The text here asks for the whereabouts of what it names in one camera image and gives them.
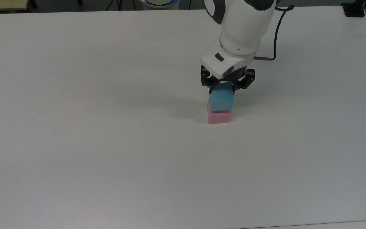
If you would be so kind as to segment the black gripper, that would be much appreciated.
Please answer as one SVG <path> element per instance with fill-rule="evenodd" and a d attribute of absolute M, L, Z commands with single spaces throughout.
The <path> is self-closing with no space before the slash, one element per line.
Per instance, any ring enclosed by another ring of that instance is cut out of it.
<path fill-rule="evenodd" d="M 232 82 L 233 92 L 240 89 L 247 89 L 255 80 L 255 70 L 240 68 L 232 72 L 232 77 L 223 77 L 218 79 L 212 75 L 203 65 L 200 68 L 201 84 L 208 88 L 209 94 L 212 93 L 214 87 L 222 82 Z"/>

